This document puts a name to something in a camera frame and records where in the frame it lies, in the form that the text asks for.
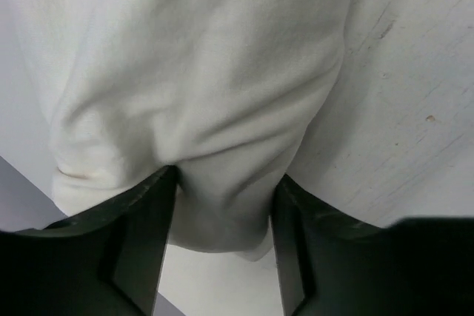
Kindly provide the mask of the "white and green t-shirt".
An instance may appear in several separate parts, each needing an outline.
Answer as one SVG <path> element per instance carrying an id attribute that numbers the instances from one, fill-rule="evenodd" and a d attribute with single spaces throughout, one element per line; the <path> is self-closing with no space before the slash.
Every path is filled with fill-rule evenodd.
<path id="1" fill-rule="evenodd" d="M 172 243 L 258 258 L 360 1 L 5 0 L 53 203 L 76 215 L 175 166 Z"/>

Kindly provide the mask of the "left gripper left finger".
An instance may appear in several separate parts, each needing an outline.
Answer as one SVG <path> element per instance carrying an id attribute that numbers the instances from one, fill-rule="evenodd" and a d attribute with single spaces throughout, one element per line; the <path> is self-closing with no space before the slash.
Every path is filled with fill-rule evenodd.
<path id="1" fill-rule="evenodd" d="M 3 315 L 151 315 L 177 170 L 44 229 L 1 234 Z"/>

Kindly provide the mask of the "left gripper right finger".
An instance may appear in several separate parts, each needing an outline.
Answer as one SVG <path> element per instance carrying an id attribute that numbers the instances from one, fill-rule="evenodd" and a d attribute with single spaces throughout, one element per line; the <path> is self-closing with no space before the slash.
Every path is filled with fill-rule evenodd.
<path id="1" fill-rule="evenodd" d="M 284 176 L 271 214 L 286 315 L 471 315 L 472 218 L 359 221 Z"/>

